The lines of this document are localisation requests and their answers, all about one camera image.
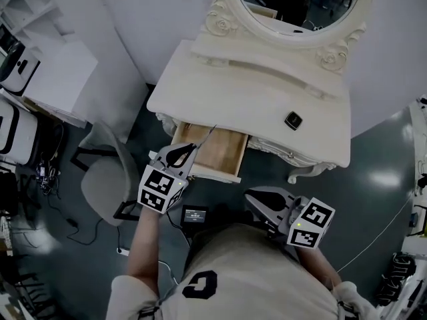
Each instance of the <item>small display screen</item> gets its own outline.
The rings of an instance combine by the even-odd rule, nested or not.
[[[186,223],[204,223],[206,211],[199,210],[185,210],[184,221]]]

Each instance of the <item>sleeve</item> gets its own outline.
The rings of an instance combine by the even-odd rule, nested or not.
[[[111,284],[106,320],[137,319],[140,310],[153,307],[157,295],[141,280],[117,276]]]
[[[357,287],[352,282],[342,282],[332,291],[332,295],[337,301],[342,301],[351,305],[359,313],[361,320],[380,320],[380,317],[368,300],[361,297]]]

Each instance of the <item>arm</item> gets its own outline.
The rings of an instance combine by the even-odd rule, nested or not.
[[[332,282],[332,286],[327,285],[326,287],[331,287],[330,289],[332,289],[342,282],[341,277],[319,249],[313,250],[296,247],[296,253],[301,265],[319,280],[320,283],[324,285],[329,281]]]
[[[159,213],[143,207],[133,236],[127,274],[143,281],[159,295]]]

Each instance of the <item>round mirror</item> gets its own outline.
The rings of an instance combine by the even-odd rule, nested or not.
[[[339,23],[357,0],[242,0],[262,25],[286,35],[310,35]]]

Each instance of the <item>table leg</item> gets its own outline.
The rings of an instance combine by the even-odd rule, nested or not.
[[[315,177],[323,172],[325,169],[334,169],[336,167],[333,163],[318,163],[317,165],[311,167],[297,168],[293,169],[289,173],[288,183],[296,183],[296,177]]]
[[[173,119],[170,116],[161,113],[156,113],[155,116],[159,121],[161,121],[165,133],[170,137],[173,137],[176,131],[176,124],[173,122]]]

